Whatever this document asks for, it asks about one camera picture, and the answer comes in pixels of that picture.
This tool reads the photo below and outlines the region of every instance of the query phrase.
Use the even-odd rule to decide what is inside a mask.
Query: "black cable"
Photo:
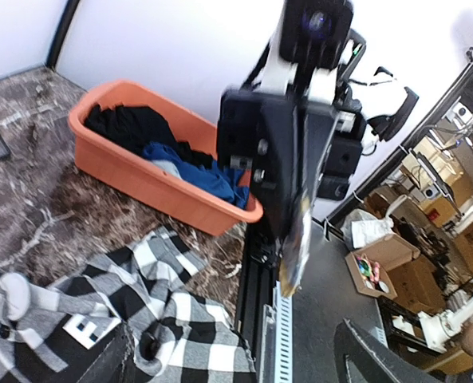
[[[363,82],[363,81],[353,80],[352,78],[350,78],[348,80],[348,82],[352,82],[353,84],[363,85],[363,86],[375,86],[375,85],[379,85],[379,84],[388,84],[389,82],[392,82],[392,80],[367,83],[367,82]]]
[[[242,84],[242,88],[253,88],[252,82],[256,79],[256,77],[261,73],[262,69],[266,65],[266,60],[268,60],[268,55],[270,54],[270,42],[266,44],[265,49],[261,53],[261,57],[258,60],[258,63],[250,72],[249,76]]]
[[[362,156],[364,157],[372,156],[376,152],[376,148],[378,148],[377,142],[374,144],[374,148],[372,148],[372,151],[370,153],[362,153]]]
[[[61,54],[62,46],[68,34],[69,26],[75,16],[77,11],[78,4],[80,0],[68,0],[62,13],[61,20],[59,21],[59,26],[55,31],[53,36],[52,45],[50,46],[50,51],[48,57],[46,58],[45,66],[50,69],[55,69],[57,61],[59,60],[59,55]]]
[[[419,171],[417,172],[417,182],[419,183],[419,189],[422,189],[422,184],[420,183],[420,171],[422,170],[422,167],[419,166]]]
[[[415,177],[414,172],[415,172],[415,170],[417,170],[417,169],[419,169],[419,171],[418,171],[418,173],[417,173],[417,177]],[[420,180],[419,180],[419,177],[420,177],[420,165],[414,166],[414,167],[412,168],[412,170],[410,171],[410,173],[412,174],[412,178],[417,182],[417,185],[415,185],[415,186],[417,186],[417,187],[420,189]]]

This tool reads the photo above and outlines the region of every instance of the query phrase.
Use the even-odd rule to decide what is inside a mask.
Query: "checkered blanket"
[[[21,298],[14,304],[24,289],[0,273],[0,381],[58,381],[72,365],[77,381],[119,326],[131,329],[136,382],[255,381],[247,343],[223,306],[184,289],[204,266],[161,227],[55,287],[27,285],[28,308]]]

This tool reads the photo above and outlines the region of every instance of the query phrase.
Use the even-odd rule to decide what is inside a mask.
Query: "orange plastic basket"
[[[86,93],[69,114],[69,126],[77,138],[75,164],[81,170],[212,235],[223,234],[239,221],[252,223],[261,218],[262,206],[253,195],[249,197],[246,210],[240,209],[86,128],[83,123],[95,104],[103,109],[116,105],[148,105],[164,116],[178,141],[188,141],[194,150],[216,158],[216,126],[137,83],[115,81]],[[249,182],[247,172],[240,184]]]

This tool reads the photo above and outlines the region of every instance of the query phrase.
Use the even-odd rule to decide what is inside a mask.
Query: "brown marble surface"
[[[67,116],[83,93],[45,68],[0,80],[0,132],[12,152],[0,162],[0,267],[45,286],[171,223],[209,262],[189,290],[234,316],[243,228],[212,237],[79,171]]]

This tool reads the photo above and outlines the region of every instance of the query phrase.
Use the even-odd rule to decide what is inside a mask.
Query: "clothes pile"
[[[223,306],[184,289],[204,267],[161,227],[47,289],[0,272],[0,381],[79,381],[95,361],[114,363],[106,341],[121,326],[133,343],[124,381],[255,381]]]
[[[240,187],[241,170],[219,169],[212,156],[178,142],[168,122],[148,106],[101,109],[95,105],[84,125],[172,175],[244,209],[249,188]]]

